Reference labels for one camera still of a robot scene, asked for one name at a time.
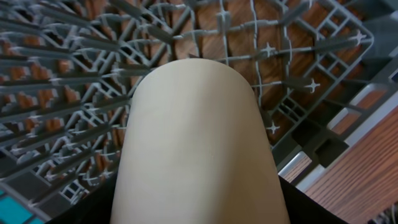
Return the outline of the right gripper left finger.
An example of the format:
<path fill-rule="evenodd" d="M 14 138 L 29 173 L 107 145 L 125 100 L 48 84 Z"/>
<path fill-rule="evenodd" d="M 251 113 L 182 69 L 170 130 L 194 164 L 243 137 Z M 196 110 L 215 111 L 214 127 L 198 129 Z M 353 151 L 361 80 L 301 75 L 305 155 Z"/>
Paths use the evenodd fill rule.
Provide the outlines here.
<path fill-rule="evenodd" d="M 46 224 L 108 224 L 116 180 L 117 175 L 114 174 L 89 196 Z"/>

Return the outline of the white cup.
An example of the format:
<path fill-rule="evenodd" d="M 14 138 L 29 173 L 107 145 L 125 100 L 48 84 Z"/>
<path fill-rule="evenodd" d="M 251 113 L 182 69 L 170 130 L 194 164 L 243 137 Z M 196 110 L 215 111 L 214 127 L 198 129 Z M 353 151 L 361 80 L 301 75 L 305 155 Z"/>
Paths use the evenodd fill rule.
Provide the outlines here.
<path fill-rule="evenodd" d="M 289 222 L 256 97 L 240 73 L 193 58 L 141 81 L 111 222 Z"/>

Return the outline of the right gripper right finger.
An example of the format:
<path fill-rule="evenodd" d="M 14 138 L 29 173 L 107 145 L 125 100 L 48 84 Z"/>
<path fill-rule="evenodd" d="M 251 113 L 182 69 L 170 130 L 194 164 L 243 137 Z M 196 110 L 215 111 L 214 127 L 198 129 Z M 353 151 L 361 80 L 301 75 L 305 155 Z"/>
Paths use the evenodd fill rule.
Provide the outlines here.
<path fill-rule="evenodd" d="M 348 224 L 279 176 L 291 224 Z"/>

